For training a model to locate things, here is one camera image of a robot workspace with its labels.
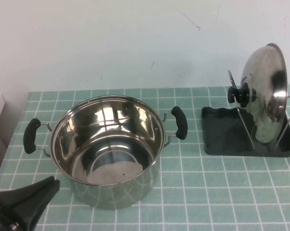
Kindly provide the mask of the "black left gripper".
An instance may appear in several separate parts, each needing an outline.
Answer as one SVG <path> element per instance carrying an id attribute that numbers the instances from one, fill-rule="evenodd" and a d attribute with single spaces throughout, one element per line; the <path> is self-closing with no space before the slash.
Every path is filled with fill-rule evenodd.
<path id="1" fill-rule="evenodd" d="M 60 188 L 53 176 L 23 188 L 0 192 L 0 231 L 34 229 Z"/>

